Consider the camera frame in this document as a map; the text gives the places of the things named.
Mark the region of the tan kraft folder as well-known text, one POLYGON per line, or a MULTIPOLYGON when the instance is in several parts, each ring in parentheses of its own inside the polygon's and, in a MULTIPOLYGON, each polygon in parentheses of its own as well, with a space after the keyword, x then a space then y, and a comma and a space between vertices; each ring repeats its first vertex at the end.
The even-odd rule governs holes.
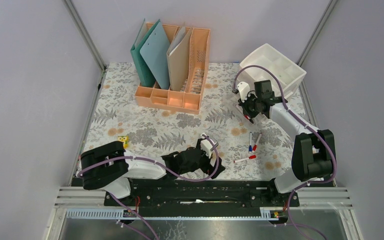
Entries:
POLYGON ((190 39, 193 29, 182 25, 177 30, 166 53, 170 89, 180 91, 189 75, 190 39))

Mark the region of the green folder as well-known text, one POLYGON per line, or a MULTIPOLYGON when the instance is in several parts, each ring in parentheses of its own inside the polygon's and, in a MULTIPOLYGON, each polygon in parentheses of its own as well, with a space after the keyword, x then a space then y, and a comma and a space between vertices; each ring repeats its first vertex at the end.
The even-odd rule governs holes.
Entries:
POLYGON ((139 80, 140 80, 140 85, 142 87, 148 87, 151 88, 154 86, 156 79, 153 76, 150 68, 146 64, 144 58, 142 57, 140 50, 145 44, 145 41, 148 39, 150 36, 151 32, 155 29, 156 25, 160 23, 161 20, 158 19, 155 24, 148 29, 147 28, 147 23, 146 19, 143 19, 142 25, 138 31, 138 34, 136 36, 136 39, 134 41, 134 44, 132 45, 130 49, 130 54, 132 56, 133 63, 135 65, 139 80))

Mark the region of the white plastic drawer unit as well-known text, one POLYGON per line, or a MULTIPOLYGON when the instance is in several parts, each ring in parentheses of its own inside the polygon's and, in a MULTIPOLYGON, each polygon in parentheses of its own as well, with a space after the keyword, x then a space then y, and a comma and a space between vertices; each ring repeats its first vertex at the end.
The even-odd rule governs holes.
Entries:
MULTIPOLYGON (((239 64, 240 71, 234 78, 232 92, 239 82, 246 82, 250 86, 250 94, 255 93, 254 83, 269 80, 276 97, 283 94, 285 100, 290 101, 297 92, 307 72, 280 51, 265 43, 250 53, 239 64)), ((238 105, 239 116, 250 125, 267 121, 265 116, 256 116, 247 120, 238 105)))

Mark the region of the red cap marker lowest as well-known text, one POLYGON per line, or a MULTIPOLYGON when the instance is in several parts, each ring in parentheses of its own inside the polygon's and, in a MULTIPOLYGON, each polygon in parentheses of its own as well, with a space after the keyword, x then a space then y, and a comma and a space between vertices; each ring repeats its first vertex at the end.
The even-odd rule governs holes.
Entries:
POLYGON ((241 158, 241 159, 236 159, 233 161, 233 163, 240 163, 240 162, 244 162, 244 161, 247 161, 247 160, 253 160, 255 159, 257 156, 254 154, 254 155, 250 155, 248 157, 245 157, 245 158, 241 158))

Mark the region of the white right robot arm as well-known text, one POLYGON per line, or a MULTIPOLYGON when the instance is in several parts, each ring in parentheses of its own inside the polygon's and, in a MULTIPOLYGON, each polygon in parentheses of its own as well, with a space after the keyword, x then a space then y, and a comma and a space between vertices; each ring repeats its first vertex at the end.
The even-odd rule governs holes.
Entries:
POLYGON ((294 140, 291 169, 271 181, 267 201, 281 205, 287 194, 315 179, 331 180, 336 173, 335 140, 330 130, 320 130, 293 112, 285 98, 276 96, 270 80, 254 82, 254 89, 244 81, 236 85, 237 107, 252 124, 265 116, 277 123, 294 140))

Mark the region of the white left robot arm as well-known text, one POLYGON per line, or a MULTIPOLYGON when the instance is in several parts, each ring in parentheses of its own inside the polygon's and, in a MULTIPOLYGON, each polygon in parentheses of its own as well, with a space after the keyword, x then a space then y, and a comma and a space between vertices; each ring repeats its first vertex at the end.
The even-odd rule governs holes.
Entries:
POLYGON ((201 170, 208 179, 215 179, 226 168, 213 150, 218 143, 201 138, 195 147, 175 151, 159 157, 135 154, 124 148, 120 141, 88 150, 80 155, 80 170, 76 176, 82 179, 85 190, 105 190, 124 206, 132 204, 135 192, 132 179, 175 180, 186 179, 186 173, 201 170))

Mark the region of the blue cap marker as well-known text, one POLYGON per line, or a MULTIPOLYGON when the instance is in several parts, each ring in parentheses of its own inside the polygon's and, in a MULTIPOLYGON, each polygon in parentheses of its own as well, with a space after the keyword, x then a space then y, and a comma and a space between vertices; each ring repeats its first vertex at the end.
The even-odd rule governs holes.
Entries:
POLYGON ((248 138, 248 152, 251 154, 253 152, 253 133, 249 132, 248 138))

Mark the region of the light blue folder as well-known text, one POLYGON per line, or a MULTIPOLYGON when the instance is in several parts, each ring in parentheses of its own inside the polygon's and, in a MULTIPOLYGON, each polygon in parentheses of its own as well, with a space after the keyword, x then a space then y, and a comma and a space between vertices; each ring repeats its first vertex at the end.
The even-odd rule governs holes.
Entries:
POLYGON ((158 83, 161 89, 169 89, 167 51, 170 42, 160 20, 151 26, 140 43, 139 54, 144 62, 141 64, 141 85, 153 87, 158 83))

